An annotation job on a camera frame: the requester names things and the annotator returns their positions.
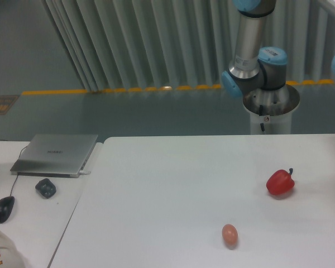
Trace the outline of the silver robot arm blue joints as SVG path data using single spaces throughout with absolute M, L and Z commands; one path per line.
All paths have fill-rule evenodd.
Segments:
M 286 52 L 278 47 L 262 47 L 266 19 L 275 1 L 233 1 L 240 13 L 234 56 L 221 75 L 224 89 L 242 97 L 256 89 L 278 90 L 286 83 Z

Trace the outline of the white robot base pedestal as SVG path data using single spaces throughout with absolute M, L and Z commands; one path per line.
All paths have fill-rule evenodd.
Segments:
M 291 133 L 292 116 L 300 104 L 299 92 L 291 85 L 277 90 L 256 89 L 246 94 L 242 101 L 250 115 L 252 135 Z

